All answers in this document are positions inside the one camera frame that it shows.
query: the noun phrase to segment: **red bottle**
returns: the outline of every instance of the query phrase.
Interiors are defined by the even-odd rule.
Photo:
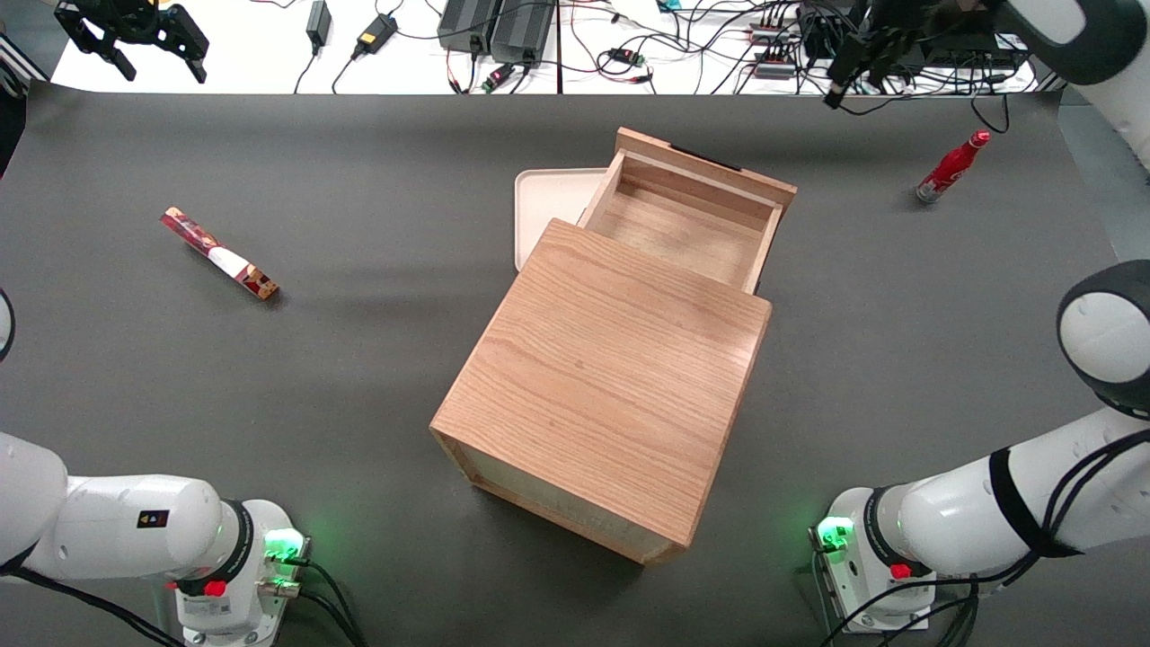
[[[926,179],[920,182],[918,187],[914,188],[919,199],[927,203],[938,201],[943,191],[950,188],[950,185],[958,182],[958,178],[966,172],[966,169],[971,168],[971,164],[974,163],[974,155],[979,154],[979,151],[987,145],[987,141],[990,141],[990,132],[988,130],[979,130],[974,134],[971,134],[971,139],[966,144],[946,153],[946,156],[938,162],[938,165],[930,171],[930,175],[927,175]]]

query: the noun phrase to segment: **power supply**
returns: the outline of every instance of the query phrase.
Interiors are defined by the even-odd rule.
[[[503,0],[447,0],[439,20],[439,46],[473,54],[491,53],[491,33]]]
[[[539,0],[504,0],[491,37],[491,56],[500,63],[538,67],[551,33],[555,5]]]

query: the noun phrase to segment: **power adapter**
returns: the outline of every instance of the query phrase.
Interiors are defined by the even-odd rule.
[[[511,72],[513,71],[515,71],[515,63],[505,63],[499,66],[499,69],[488,75],[488,79],[484,80],[480,87],[483,88],[484,93],[490,94],[494,92],[496,87],[507,83],[507,79],[511,78]]]
[[[396,18],[379,14],[355,39],[352,57],[358,59],[363,54],[375,54],[397,31],[399,31],[399,24],[396,23]]]
[[[795,57],[784,45],[772,45],[754,57],[754,78],[795,78]]]
[[[312,41],[312,55],[320,54],[320,47],[328,44],[328,34],[331,33],[331,11],[328,10],[325,0],[312,2],[312,13],[307,16],[308,40]]]
[[[607,49],[607,56],[613,61],[619,61],[620,63],[627,63],[632,68],[642,66],[646,59],[643,57],[638,52],[632,52],[630,49],[623,48],[611,48]]]

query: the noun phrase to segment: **wooden box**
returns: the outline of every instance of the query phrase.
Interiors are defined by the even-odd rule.
[[[481,487],[642,564],[691,545],[770,303],[795,187],[620,130],[431,422]]]

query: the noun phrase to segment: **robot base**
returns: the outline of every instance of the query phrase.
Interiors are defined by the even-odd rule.
[[[271,563],[264,556],[264,538],[269,531],[292,529],[291,519],[270,501],[245,501],[243,506],[252,516],[252,550],[239,575],[228,584],[227,598],[189,598],[176,593],[185,645],[270,647],[278,637],[288,599],[262,593],[260,584],[298,581],[299,568]],[[306,557],[306,552],[305,540],[300,556]]]
[[[829,590],[830,599],[841,618],[853,614],[856,609],[889,588],[914,581],[934,581],[937,577],[935,573],[902,580],[891,577],[890,567],[879,560],[862,531],[864,510],[872,492],[874,491],[871,488],[852,488],[838,495],[830,504],[830,510],[827,513],[828,521],[842,519],[842,525],[846,529],[844,541],[837,550],[826,552],[819,534],[814,529],[811,532],[825,576],[821,578],[825,584],[819,586],[825,585]],[[844,631],[846,633],[896,631],[929,613],[934,598],[934,586],[894,593],[871,604],[865,613],[856,616]],[[928,621],[921,621],[911,629],[925,630],[927,626]]]

